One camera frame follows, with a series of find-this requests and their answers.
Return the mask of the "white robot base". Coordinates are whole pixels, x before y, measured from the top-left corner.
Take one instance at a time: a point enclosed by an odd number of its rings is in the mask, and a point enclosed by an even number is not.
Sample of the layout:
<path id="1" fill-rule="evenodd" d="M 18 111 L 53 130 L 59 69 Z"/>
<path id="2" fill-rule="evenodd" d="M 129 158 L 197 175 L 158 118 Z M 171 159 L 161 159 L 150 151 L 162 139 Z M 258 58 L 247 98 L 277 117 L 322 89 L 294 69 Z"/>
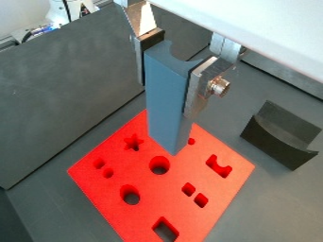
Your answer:
<path id="1" fill-rule="evenodd" d="M 50 10 L 46 18 L 53 23 L 63 26 L 99 9 L 93 0 L 50 0 Z"/>

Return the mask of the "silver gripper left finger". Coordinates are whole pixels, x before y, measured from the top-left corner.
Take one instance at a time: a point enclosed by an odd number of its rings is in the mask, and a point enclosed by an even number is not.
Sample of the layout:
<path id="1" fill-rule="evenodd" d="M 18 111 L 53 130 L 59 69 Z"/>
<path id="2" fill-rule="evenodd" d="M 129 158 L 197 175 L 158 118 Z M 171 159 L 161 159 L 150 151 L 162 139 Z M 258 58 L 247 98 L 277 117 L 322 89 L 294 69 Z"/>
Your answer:
<path id="1" fill-rule="evenodd" d="M 122 7 L 130 26 L 130 39 L 134 44 L 138 81 L 146 84 L 145 52 L 165 41 L 166 31 L 158 27 L 151 4 L 147 0 L 114 0 Z"/>

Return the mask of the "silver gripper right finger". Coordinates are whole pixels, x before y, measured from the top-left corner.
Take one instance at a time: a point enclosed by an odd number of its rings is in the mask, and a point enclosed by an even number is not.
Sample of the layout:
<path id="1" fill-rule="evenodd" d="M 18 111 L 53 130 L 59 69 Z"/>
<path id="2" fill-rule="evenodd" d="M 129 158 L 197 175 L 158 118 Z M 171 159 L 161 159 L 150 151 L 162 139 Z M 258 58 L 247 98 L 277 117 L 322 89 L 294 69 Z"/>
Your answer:
<path id="1" fill-rule="evenodd" d="M 230 89 L 225 74 L 234 68 L 242 55 L 242 45 L 218 33 L 213 34 L 209 57 L 191 71 L 183 114 L 194 119 L 205 109 L 211 95 L 223 97 Z"/>

